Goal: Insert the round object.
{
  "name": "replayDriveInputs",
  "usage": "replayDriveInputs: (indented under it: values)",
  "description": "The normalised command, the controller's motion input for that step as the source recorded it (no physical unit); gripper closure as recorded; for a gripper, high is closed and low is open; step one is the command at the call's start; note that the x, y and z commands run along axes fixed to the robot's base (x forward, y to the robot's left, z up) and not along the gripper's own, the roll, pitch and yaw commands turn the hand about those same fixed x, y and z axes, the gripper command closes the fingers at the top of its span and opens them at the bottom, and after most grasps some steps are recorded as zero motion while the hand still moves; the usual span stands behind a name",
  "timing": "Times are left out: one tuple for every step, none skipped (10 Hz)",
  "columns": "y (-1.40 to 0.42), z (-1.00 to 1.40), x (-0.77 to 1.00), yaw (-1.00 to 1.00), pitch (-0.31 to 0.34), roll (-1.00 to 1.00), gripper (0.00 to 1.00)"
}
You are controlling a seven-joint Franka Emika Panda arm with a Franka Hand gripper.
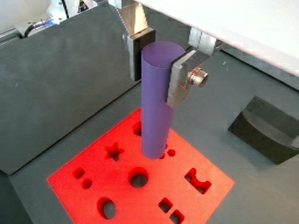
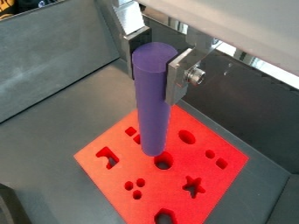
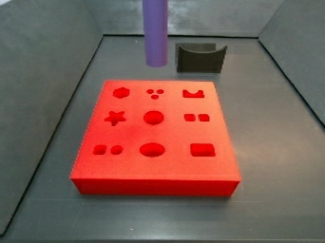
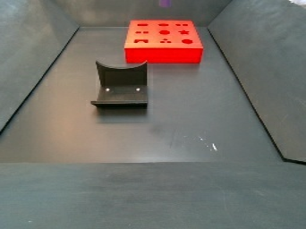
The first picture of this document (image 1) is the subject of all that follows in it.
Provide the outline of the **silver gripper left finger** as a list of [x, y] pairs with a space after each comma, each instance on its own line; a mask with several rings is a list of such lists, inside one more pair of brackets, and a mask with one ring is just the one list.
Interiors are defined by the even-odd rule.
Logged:
[[136, 1], [115, 1], [116, 13], [125, 29], [129, 74], [141, 79], [141, 50], [155, 42], [155, 29], [148, 26], [143, 5]]

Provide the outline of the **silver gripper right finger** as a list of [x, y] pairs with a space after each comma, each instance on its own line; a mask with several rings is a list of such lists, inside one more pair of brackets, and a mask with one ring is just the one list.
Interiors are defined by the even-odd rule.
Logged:
[[208, 74], [201, 67], [220, 48], [221, 42], [203, 31], [191, 28], [188, 44], [191, 50], [172, 63], [167, 104], [173, 109], [187, 98], [191, 86], [201, 88], [207, 83]]

